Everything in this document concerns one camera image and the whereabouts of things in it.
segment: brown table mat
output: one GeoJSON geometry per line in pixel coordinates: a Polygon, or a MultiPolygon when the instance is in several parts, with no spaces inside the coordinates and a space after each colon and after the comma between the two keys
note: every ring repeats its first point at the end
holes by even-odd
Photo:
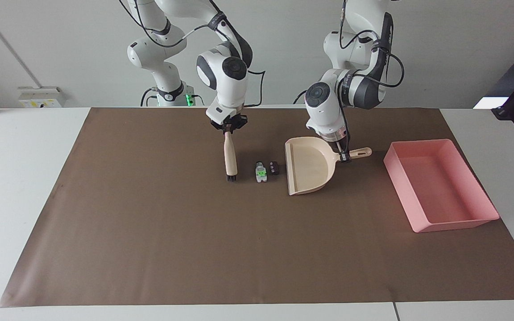
{"type": "Polygon", "coordinates": [[[375,153],[293,197],[255,162],[313,136],[306,111],[245,114],[228,183],[203,109],[91,109],[0,305],[514,299],[504,223],[416,234],[383,165],[392,141],[455,142],[439,110],[346,110],[351,145],[375,153]]]}

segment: pink bin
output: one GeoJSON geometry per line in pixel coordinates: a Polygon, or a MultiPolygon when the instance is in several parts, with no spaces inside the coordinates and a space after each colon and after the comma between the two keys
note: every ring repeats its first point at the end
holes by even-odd
{"type": "Polygon", "coordinates": [[[499,218],[451,140],[393,142],[384,164],[414,232],[470,228],[499,218]]]}

